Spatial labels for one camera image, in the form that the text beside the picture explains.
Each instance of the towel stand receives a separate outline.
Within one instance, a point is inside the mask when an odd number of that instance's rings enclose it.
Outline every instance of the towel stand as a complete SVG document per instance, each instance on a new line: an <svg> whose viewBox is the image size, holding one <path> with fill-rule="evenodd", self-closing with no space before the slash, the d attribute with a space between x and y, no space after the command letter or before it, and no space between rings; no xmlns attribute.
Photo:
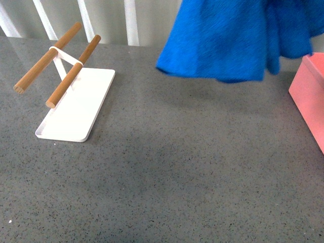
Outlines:
<svg viewBox="0 0 324 243"><path fill-rule="evenodd" d="M115 76L115 71L111 69L83 67L98 45L101 39L99 35L93 38L79 60L62 51L80 28L81 24L75 23L14 85L17 93L24 93L51 61L54 61L62 82L46 102L51 109L35 132L38 138L86 141ZM68 74L62 60L73 65Z"/></svg>

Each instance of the white stand frame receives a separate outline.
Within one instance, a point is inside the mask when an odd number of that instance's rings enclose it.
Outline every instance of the white stand frame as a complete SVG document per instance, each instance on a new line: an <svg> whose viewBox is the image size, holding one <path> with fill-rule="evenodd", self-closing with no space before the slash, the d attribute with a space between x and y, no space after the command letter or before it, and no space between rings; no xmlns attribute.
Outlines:
<svg viewBox="0 0 324 243"><path fill-rule="evenodd" d="M56 47L51 48L58 51L54 63L63 80L66 71L62 59L72 65L80 62ZM57 106L49 111L37 128L36 136L71 142L86 141L114 76L115 71L111 69L82 68Z"/></svg>

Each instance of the white railing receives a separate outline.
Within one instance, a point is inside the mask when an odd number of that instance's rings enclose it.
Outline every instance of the white railing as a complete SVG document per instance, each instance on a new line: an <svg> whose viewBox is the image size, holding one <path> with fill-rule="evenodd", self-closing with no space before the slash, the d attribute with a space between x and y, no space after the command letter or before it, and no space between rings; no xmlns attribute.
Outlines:
<svg viewBox="0 0 324 243"><path fill-rule="evenodd" d="M75 22L77 41L161 47L181 0L0 0L0 35L56 40Z"/></svg>

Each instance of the white rectangular base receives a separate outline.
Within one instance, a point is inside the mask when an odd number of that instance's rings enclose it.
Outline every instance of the white rectangular base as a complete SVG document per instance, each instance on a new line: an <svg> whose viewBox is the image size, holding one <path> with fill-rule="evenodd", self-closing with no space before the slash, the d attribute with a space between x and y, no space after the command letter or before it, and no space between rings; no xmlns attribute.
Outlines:
<svg viewBox="0 0 324 243"><path fill-rule="evenodd" d="M115 71L83 68L54 109L51 109L35 134L42 139L84 142L87 140Z"/></svg>

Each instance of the white vertical bar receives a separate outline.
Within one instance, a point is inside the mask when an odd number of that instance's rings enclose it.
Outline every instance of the white vertical bar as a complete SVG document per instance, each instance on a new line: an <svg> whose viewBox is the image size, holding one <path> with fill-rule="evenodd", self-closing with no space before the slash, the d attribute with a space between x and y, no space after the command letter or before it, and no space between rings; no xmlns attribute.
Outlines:
<svg viewBox="0 0 324 243"><path fill-rule="evenodd" d="M45 12L45 10L43 8L41 0L33 0L33 2L34 2L34 5L35 5L35 7L37 9L37 12L38 12L38 14L40 16L40 19L41 19L41 21L43 23L43 26L45 28L47 36L49 37L49 39L57 41L58 38L56 36L56 33L54 32L54 29L53 29L53 27L52 27L52 25L50 23L50 20L47 17L47 14L46 14L46 12Z"/></svg>
<svg viewBox="0 0 324 243"><path fill-rule="evenodd" d="M79 4L80 13L82 17L82 22L85 27L87 40L88 42L91 42L91 40L95 37L95 32L93 31L93 27L90 21L89 13L86 7L85 0L77 0L77 3Z"/></svg>
<svg viewBox="0 0 324 243"><path fill-rule="evenodd" d="M6 36L8 37L18 37L21 38L21 34L16 29L14 23L10 19L7 11L0 2L0 26Z"/></svg>
<svg viewBox="0 0 324 243"><path fill-rule="evenodd" d="M139 46L135 0L124 0L127 41L129 46Z"/></svg>

